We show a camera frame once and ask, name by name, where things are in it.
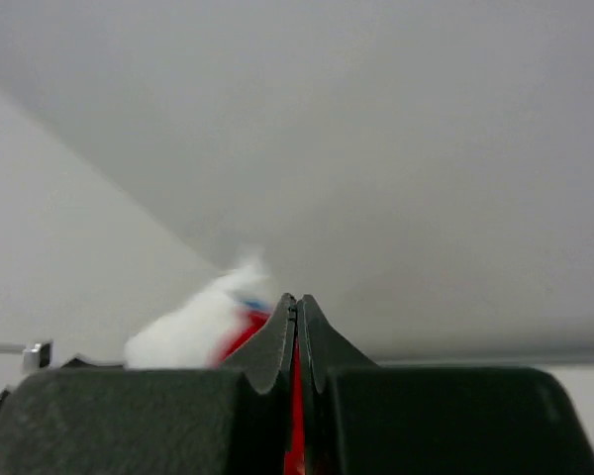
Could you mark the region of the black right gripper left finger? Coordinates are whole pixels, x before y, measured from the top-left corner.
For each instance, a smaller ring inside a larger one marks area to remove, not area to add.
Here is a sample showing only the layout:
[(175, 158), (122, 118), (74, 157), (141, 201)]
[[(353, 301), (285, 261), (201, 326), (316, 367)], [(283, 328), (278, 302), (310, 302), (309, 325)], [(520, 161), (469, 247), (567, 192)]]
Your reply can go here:
[(280, 474), (290, 444), (295, 299), (224, 363), (54, 369), (0, 410), (0, 474)]

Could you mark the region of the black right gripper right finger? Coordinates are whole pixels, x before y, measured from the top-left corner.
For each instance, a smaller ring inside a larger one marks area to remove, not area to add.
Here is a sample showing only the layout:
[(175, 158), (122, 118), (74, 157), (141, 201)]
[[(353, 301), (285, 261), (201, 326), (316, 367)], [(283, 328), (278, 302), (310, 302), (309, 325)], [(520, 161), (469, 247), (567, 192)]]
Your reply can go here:
[(314, 297), (296, 306), (309, 474), (594, 474), (550, 374), (522, 366), (381, 366)]

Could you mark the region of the white pillow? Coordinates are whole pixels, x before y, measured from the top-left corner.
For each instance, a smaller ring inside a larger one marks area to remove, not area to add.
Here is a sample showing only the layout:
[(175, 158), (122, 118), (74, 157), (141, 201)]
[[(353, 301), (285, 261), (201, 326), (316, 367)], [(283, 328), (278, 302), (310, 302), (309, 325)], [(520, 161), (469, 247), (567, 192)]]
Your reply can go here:
[(131, 336), (124, 346), (125, 366), (185, 369), (218, 364), (228, 340), (247, 325), (242, 314), (248, 308), (237, 302), (237, 295), (269, 303), (270, 314), (274, 310), (278, 290), (258, 249), (242, 254), (232, 269)]

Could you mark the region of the red patterned pillowcase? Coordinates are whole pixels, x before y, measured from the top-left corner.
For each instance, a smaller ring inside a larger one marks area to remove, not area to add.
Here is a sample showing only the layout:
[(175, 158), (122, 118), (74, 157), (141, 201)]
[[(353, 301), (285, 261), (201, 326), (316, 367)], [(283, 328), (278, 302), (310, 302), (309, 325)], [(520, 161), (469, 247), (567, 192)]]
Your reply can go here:
[[(223, 364), (232, 359), (234, 353), (241, 351), (241, 348), (251, 349), (250, 341), (255, 339), (259, 332), (267, 325), (271, 318), (269, 311), (254, 308), (247, 309), (242, 317), (247, 325), (238, 333), (235, 333), (226, 343), (217, 361)], [(290, 393), (290, 416), (289, 416), (289, 437), (288, 448), (284, 457), (285, 474), (305, 474), (305, 430), (303, 414), (303, 396), (301, 371), (298, 367), (299, 345), (294, 338), (289, 341), (289, 393)]]

